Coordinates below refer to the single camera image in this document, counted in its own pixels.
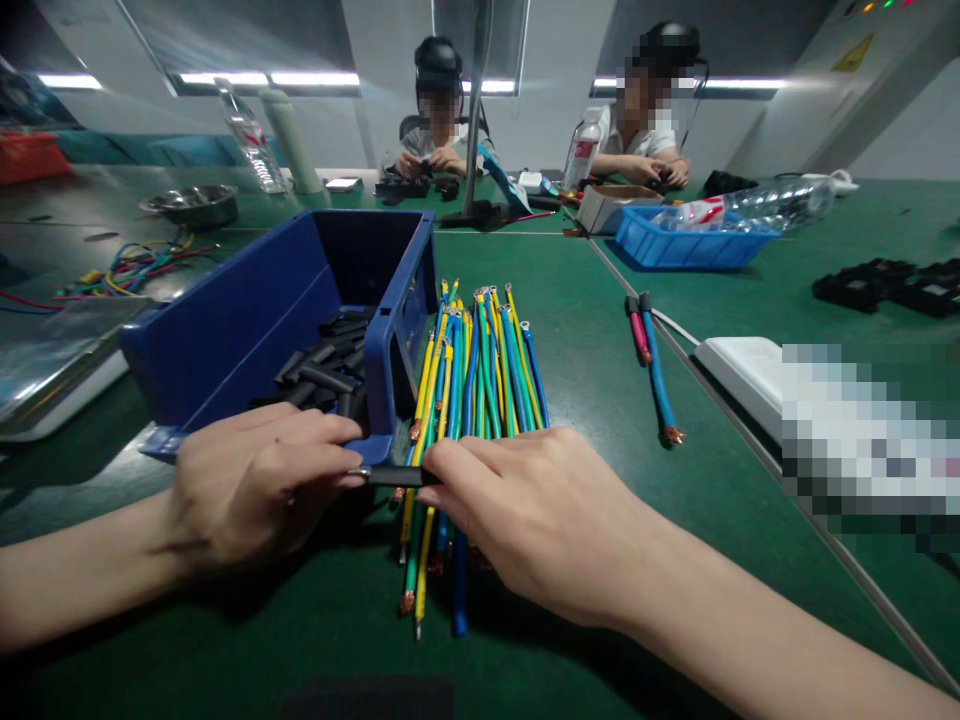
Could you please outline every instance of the cardboard box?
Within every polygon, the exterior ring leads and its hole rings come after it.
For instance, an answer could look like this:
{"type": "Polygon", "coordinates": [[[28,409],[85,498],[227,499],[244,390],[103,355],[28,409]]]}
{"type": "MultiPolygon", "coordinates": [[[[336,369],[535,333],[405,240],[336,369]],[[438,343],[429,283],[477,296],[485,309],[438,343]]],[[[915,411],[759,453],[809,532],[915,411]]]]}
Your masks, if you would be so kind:
{"type": "Polygon", "coordinates": [[[577,221],[591,235],[616,235],[621,210],[633,205],[660,205],[663,196],[640,185],[588,185],[577,221]]]}

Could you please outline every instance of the white thermos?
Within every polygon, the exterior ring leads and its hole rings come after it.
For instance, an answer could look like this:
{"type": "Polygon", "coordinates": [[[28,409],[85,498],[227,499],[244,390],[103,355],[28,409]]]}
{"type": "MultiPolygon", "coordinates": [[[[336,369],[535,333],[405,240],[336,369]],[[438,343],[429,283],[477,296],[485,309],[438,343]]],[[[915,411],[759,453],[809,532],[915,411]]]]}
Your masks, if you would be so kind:
{"type": "Polygon", "coordinates": [[[317,171],[310,162],[310,153],[307,143],[303,139],[297,114],[293,109],[290,98],[283,90],[264,88],[260,91],[260,101],[263,111],[273,127],[273,134],[280,143],[280,149],[290,164],[290,174],[293,175],[293,191],[300,195],[309,195],[323,191],[317,171]]]}

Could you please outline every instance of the worker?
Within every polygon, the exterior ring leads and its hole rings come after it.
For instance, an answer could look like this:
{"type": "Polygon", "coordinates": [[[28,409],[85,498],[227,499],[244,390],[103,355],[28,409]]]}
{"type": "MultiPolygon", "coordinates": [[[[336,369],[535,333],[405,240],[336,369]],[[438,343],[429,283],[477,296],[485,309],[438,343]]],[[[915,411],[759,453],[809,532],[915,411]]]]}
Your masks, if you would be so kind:
{"type": "MultiPolygon", "coordinates": [[[[350,419],[285,403],[221,420],[183,443],[169,490],[0,549],[0,652],[295,552],[363,483],[347,474],[362,457],[340,446],[360,436],[350,419]]],[[[657,513],[573,430],[444,439],[424,467],[443,484],[418,500],[447,513],[507,588],[629,636],[744,717],[960,718],[949,696],[657,513]]]]}
{"type": "Polygon", "coordinates": [[[682,190],[690,161],[677,149],[677,137],[664,107],[674,82],[697,60],[696,28],[662,22],[640,37],[617,83],[617,101],[600,117],[600,151],[590,172],[623,175],[636,185],[653,181],[682,190]]]}
{"type": "MultiPolygon", "coordinates": [[[[450,40],[431,36],[417,48],[414,61],[419,123],[403,136],[398,149],[387,154],[383,170],[417,180],[427,160],[430,172],[466,177],[469,125],[468,118],[463,117],[463,60],[450,40]]],[[[496,159],[486,113],[479,119],[477,137],[496,159]]],[[[482,165],[483,157],[478,153],[478,174],[483,174],[482,165]]]]}

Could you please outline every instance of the metal pole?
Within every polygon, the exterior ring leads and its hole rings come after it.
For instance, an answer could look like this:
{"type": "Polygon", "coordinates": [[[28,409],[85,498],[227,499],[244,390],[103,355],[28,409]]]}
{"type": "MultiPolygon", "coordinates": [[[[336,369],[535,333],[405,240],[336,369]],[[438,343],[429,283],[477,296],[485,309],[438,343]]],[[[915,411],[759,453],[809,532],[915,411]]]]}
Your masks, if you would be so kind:
{"type": "Polygon", "coordinates": [[[493,39],[494,0],[475,0],[476,25],[473,33],[473,72],[470,77],[470,120],[467,129],[467,186],[463,193],[463,216],[473,214],[473,191],[477,172],[477,122],[480,118],[480,92],[487,70],[490,42],[493,39]]]}

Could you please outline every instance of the blue plastic crate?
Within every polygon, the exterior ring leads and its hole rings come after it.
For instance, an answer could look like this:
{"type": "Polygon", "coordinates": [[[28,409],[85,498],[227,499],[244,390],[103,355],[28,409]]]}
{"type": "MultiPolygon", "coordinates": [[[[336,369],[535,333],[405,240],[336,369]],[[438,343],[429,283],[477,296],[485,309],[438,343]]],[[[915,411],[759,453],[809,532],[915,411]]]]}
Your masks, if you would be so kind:
{"type": "Polygon", "coordinates": [[[370,437],[350,447],[387,461],[416,406],[416,355],[438,306],[433,224],[432,212],[301,213],[141,313],[121,334],[157,425],[141,452],[172,461],[187,435],[275,392],[274,376],[323,320],[376,306],[363,346],[370,437]]]}
{"type": "MultiPolygon", "coordinates": [[[[768,242],[780,237],[773,230],[752,233],[668,232],[650,224],[663,207],[640,206],[623,209],[623,222],[616,243],[645,268],[689,268],[734,270],[756,257],[768,242]]],[[[728,213],[731,220],[740,220],[728,213]]]]}

